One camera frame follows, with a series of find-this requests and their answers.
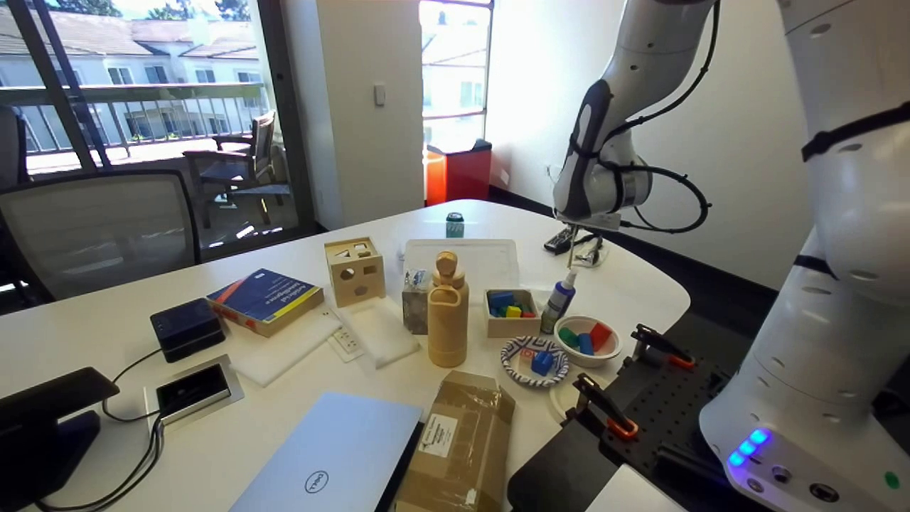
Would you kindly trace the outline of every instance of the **plate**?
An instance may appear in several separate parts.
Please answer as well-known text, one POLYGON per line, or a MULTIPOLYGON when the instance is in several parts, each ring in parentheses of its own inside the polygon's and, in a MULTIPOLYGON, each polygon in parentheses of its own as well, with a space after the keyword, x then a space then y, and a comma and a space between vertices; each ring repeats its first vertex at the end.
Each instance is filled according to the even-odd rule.
POLYGON ((524 387, 547 388, 568 374, 568 357, 552 339, 514 339, 510 346, 503 346, 503 369, 524 387), (552 351, 552 367, 540 374, 533 369, 533 357, 543 350, 552 351))

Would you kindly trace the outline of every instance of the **small wooden cube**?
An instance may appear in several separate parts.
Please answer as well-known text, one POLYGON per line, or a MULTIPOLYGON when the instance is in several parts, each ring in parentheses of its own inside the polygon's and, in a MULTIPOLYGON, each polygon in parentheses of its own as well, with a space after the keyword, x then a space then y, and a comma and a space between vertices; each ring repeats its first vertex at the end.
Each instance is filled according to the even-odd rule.
POLYGON ((385 260, 373 238, 345 238, 325 243, 336 305, 346 306, 388 293, 385 260))

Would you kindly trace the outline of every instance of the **charger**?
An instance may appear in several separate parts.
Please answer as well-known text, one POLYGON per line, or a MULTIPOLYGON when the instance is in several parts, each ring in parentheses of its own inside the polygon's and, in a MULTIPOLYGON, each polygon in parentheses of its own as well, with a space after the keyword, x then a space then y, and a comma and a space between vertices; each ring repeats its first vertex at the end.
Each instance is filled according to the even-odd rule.
POLYGON ((173 423, 231 394, 223 363, 201 367, 157 388, 161 423, 173 423))
POLYGON ((191 351, 224 342, 223 317, 206 299, 153 312, 150 327, 161 343, 166 361, 179 361, 191 351))

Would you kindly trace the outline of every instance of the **chair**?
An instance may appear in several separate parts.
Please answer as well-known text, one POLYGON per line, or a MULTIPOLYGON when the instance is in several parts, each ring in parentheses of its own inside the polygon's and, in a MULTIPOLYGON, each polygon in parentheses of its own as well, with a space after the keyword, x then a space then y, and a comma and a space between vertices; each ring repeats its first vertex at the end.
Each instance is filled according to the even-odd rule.
POLYGON ((25 121, 0 105, 0 187, 29 181, 25 171, 25 121))
MULTIPOLYGON (((25 181, 25 121, 12 108, 0 105, 0 189, 25 181)), ((24 305, 29 305, 24 279, 5 260, 0 260, 0 285, 15 285, 24 305)))
POLYGON ((264 196, 291 196, 291 187, 277 181, 274 130, 277 114, 264 114, 252 118, 251 135, 213 135, 217 150, 184 150, 201 228, 210 228, 208 206, 217 201, 252 196, 258 199, 258 214, 268 225, 270 214, 264 196))
POLYGON ((200 260, 177 171, 93 174, 0 189, 0 248, 41 300, 200 260))

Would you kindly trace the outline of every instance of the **balcony railing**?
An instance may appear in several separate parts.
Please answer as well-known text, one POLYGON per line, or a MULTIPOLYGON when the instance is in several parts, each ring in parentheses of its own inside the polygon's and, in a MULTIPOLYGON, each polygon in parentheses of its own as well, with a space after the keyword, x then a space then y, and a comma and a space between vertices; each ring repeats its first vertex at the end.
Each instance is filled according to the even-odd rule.
MULTIPOLYGON (((102 144, 126 157, 149 154, 146 144, 187 144, 217 132, 241 132, 251 130, 252 117, 268 111, 262 83, 83 86, 80 100, 93 117, 102 144)), ((25 118, 29 162, 38 162, 29 168, 31 174, 78 162, 69 159, 70 144, 45 87, 4 86, 0 105, 25 118)))

